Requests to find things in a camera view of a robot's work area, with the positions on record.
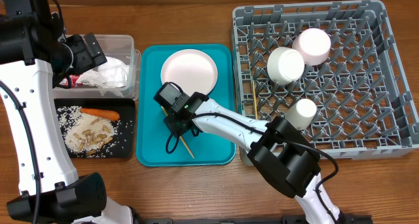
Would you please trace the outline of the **wooden chopstick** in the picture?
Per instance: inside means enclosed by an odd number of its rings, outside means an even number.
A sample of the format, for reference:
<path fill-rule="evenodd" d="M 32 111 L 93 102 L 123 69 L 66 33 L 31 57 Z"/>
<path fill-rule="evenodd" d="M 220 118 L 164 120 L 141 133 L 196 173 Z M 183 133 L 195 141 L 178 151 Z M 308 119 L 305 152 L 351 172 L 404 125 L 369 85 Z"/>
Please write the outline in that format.
<path fill-rule="evenodd" d="M 160 106 L 161 109 L 163 110 L 165 116 L 168 116 L 168 112 L 166 111 L 166 109 L 163 106 Z M 185 146 L 186 150 L 189 152 L 190 156 L 195 159 L 194 154 L 192 153 L 191 149 L 189 148 L 189 146 L 187 145 L 187 142 L 184 140 L 183 136 L 180 136 L 179 139 L 182 141 L 183 145 Z"/>
<path fill-rule="evenodd" d="M 256 95 L 256 87 L 255 87 L 255 80 L 252 79 L 252 96 L 253 96 L 253 109 L 254 109 L 254 115 L 255 119 L 259 119 L 258 116 L 258 109 L 257 109 L 257 95 Z"/>

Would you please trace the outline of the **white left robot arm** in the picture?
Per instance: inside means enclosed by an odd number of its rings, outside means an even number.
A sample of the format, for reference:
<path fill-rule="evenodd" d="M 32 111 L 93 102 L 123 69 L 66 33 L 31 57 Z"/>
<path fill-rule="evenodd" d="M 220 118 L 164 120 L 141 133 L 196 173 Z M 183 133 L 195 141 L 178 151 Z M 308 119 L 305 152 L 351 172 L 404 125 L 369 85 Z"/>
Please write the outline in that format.
<path fill-rule="evenodd" d="M 98 173 L 80 176 L 65 148 L 53 90 L 71 75 L 105 63 L 96 37 L 65 36 L 53 0 L 4 0 L 1 99 L 19 165 L 12 219 L 29 223 L 141 223 L 136 211 L 107 196 Z"/>

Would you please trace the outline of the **white tissue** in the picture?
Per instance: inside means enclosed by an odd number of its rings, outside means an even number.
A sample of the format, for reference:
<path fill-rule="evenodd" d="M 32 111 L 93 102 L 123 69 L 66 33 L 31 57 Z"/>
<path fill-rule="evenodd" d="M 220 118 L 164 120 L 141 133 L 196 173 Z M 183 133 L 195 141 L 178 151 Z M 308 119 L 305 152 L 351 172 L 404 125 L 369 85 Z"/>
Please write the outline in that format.
<path fill-rule="evenodd" d="M 128 82 L 129 66 L 117 58 L 107 56 L 106 59 L 107 61 L 97 69 L 100 86 L 102 88 L 125 87 Z"/>

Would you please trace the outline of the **orange carrot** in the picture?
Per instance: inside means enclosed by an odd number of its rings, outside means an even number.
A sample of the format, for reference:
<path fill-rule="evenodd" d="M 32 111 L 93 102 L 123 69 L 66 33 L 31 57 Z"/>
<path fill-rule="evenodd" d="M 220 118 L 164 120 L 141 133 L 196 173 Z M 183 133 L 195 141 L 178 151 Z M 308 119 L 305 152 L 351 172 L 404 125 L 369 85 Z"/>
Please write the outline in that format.
<path fill-rule="evenodd" d="M 88 115 L 93 115 L 96 117 L 101 117 L 110 121 L 118 121 L 120 119 L 119 113 L 116 111 L 104 110 L 104 109 L 91 109 L 91 108 L 81 108 L 81 113 Z"/>

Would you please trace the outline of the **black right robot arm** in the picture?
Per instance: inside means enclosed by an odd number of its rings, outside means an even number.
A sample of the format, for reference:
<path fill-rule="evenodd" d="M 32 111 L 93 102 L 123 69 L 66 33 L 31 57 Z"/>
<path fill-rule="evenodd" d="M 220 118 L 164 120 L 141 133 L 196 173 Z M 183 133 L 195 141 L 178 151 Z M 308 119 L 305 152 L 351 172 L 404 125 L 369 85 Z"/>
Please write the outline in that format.
<path fill-rule="evenodd" d="M 247 156 L 264 180 L 275 190 L 294 198 L 304 210 L 308 223 L 344 223 L 344 214 L 335 206 L 323 184 L 334 177 L 322 177 L 319 161 L 327 153 L 316 149 L 285 118 L 263 121 L 245 117 L 220 106 L 208 95 L 188 96 L 177 84 L 164 83 L 154 96 L 166 110 L 164 124 L 170 135 L 179 138 L 191 131 L 220 136 L 247 151 Z"/>

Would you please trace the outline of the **red snack wrapper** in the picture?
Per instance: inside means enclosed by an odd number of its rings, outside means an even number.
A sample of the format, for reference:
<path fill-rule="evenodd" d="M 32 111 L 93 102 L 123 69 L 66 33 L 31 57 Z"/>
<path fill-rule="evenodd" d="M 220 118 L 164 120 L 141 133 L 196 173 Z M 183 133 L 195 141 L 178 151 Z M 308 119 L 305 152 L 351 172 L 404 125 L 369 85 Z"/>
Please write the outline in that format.
<path fill-rule="evenodd" d="M 59 83 L 59 86 L 62 88 L 75 88 L 78 85 L 77 80 L 79 77 L 79 75 L 70 75 L 69 77 L 63 79 Z"/>

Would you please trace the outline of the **cream plastic cup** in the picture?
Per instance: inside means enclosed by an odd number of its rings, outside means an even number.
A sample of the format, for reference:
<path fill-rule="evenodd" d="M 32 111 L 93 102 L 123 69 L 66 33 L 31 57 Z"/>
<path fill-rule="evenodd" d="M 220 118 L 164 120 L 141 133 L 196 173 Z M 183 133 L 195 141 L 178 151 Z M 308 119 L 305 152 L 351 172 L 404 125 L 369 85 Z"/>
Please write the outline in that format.
<path fill-rule="evenodd" d="M 285 114 L 285 119 L 297 130 L 305 130 L 310 126 L 317 113 L 316 104 L 309 99 L 300 99 Z"/>

